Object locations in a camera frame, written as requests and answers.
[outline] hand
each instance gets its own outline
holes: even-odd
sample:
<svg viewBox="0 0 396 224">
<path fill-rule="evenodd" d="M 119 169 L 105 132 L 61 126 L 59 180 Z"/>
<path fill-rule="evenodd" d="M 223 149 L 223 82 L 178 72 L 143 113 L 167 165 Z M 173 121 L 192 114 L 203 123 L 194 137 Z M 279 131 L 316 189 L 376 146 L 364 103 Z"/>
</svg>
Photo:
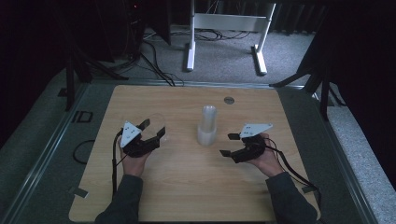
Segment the hand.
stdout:
<svg viewBox="0 0 396 224">
<path fill-rule="evenodd" d="M 119 139 L 119 148 L 120 148 L 120 154 L 121 154 L 121 159 L 125 157 L 125 153 L 122 150 L 122 147 L 120 146 L 121 138 Z M 142 157 L 139 158 L 132 158 L 130 156 L 126 156 L 122 160 L 122 167 L 123 167 L 123 172 L 125 175 L 135 175 L 138 177 L 141 177 L 143 174 L 143 171 L 145 169 L 145 163 L 147 158 L 151 152 L 143 155 Z"/>
<path fill-rule="evenodd" d="M 271 142 L 268 140 L 269 135 L 267 133 L 260 133 L 260 136 L 265 138 L 265 144 L 270 147 Z M 275 152 L 270 148 L 266 148 L 259 158 L 247 162 L 255 165 L 268 177 L 279 175 L 284 172 L 276 158 Z"/>
</svg>

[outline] finger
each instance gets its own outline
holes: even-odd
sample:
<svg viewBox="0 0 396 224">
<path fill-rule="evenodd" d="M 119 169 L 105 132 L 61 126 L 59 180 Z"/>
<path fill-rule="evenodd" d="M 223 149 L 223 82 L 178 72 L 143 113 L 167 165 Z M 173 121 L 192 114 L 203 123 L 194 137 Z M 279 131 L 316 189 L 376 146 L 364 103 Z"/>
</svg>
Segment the finger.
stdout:
<svg viewBox="0 0 396 224">
<path fill-rule="evenodd" d="M 260 136 L 263 138 L 270 138 L 270 135 L 268 133 L 260 133 Z"/>
<path fill-rule="evenodd" d="M 268 133 L 260 133 L 260 136 L 262 138 L 264 138 L 265 141 L 265 145 L 267 145 L 268 147 L 271 146 L 271 141 L 270 141 L 270 135 Z"/>
<path fill-rule="evenodd" d="M 122 139 L 122 135 L 119 137 L 119 139 L 117 140 L 117 143 L 119 144 L 119 148 L 121 148 L 121 139 Z"/>
</svg>

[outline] person's left hand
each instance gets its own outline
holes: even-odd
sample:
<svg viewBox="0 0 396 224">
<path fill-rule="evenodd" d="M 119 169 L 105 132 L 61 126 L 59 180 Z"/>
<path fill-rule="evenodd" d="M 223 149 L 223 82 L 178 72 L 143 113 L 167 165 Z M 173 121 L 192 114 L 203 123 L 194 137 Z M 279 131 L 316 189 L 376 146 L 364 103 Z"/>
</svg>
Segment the person's left hand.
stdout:
<svg viewBox="0 0 396 224">
<path fill-rule="evenodd" d="M 120 154 L 121 154 L 121 159 L 122 159 L 125 157 L 126 154 L 123 152 L 122 147 L 120 146 L 120 141 L 121 141 L 121 138 L 119 138 L 118 143 L 119 143 L 119 149 L 120 149 Z M 151 154 L 151 152 L 149 152 L 139 158 L 132 158 L 130 156 L 126 156 L 122 160 L 122 167 L 123 167 L 124 174 L 125 175 L 135 175 L 135 176 L 141 177 L 141 175 L 143 174 L 143 171 L 145 169 L 146 160 L 150 154 Z"/>
</svg>

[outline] table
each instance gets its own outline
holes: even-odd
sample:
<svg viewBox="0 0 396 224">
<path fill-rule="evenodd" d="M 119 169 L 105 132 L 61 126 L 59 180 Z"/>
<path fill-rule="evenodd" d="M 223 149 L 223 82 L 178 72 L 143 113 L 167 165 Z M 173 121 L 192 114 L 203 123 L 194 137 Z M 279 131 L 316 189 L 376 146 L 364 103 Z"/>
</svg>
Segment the table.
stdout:
<svg viewBox="0 0 396 224">
<path fill-rule="evenodd" d="M 229 105 L 225 97 L 233 97 Z M 197 143 L 197 124 L 204 105 L 218 110 L 218 135 L 210 147 Z M 165 117 L 166 135 L 148 158 L 140 221 L 275 220 L 266 176 L 248 163 L 233 163 L 220 149 L 243 147 L 228 133 L 246 122 L 273 123 L 268 131 L 291 166 L 306 178 L 303 163 L 277 91 L 264 89 L 118 86 L 110 99 L 92 154 L 79 184 L 86 198 L 75 196 L 69 217 L 93 221 L 111 201 L 112 142 L 125 120 L 138 124 L 152 114 Z M 118 180 L 122 167 L 119 166 Z M 317 210 L 313 193 L 306 199 Z"/>
</svg>

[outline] metal stand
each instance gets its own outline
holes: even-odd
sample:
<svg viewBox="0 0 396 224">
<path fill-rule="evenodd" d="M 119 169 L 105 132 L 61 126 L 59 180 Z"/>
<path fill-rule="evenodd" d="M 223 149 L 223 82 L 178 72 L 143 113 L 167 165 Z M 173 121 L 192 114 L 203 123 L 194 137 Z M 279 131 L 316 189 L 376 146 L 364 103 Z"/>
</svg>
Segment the metal stand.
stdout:
<svg viewBox="0 0 396 224">
<path fill-rule="evenodd" d="M 276 4 L 269 4 L 266 17 L 234 16 L 219 14 L 195 13 L 195 0 L 191 0 L 191 41 L 189 47 L 189 58 L 187 60 L 187 70 L 194 69 L 195 58 L 195 29 L 217 29 L 217 30 L 237 30 L 247 32 L 260 32 L 262 36 L 259 44 L 254 46 L 254 55 L 257 58 L 261 75 L 267 74 L 262 47 L 271 24 Z"/>
<path fill-rule="evenodd" d="M 65 61 L 66 61 L 66 111 L 68 111 L 75 101 L 75 86 L 74 86 L 74 71 L 78 75 L 81 82 L 91 82 L 92 75 L 88 68 L 87 63 L 92 66 L 102 70 L 109 76 L 115 79 L 127 80 L 128 77 L 122 77 L 113 71 L 109 70 L 96 60 L 90 58 L 86 55 L 77 45 L 72 33 L 64 20 L 62 11 L 59 9 L 58 3 L 56 1 L 47 0 L 47 5 L 52 12 L 54 19 L 57 21 L 59 28 L 64 35 L 64 51 L 65 51 Z"/>
<path fill-rule="evenodd" d="M 322 84 L 322 91 L 320 96 L 320 114 L 325 120 L 329 120 L 327 117 L 327 104 L 329 103 L 331 74 L 328 67 L 325 68 L 322 67 L 321 69 L 318 69 L 316 66 L 309 67 L 301 71 L 298 71 L 296 74 L 292 75 L 291 77 L 287 77 L 286 79 L 280 82 L 270 84 L 269 86 L 275 88 L 285 87 L 286 85 L 290 84 L 292 81 L 295 81 L 298 78 L 308 74 L 311 76 L 306 81 L 303 90 L 313 94 L 318 89 L 320 83 Z"/>
</svg>

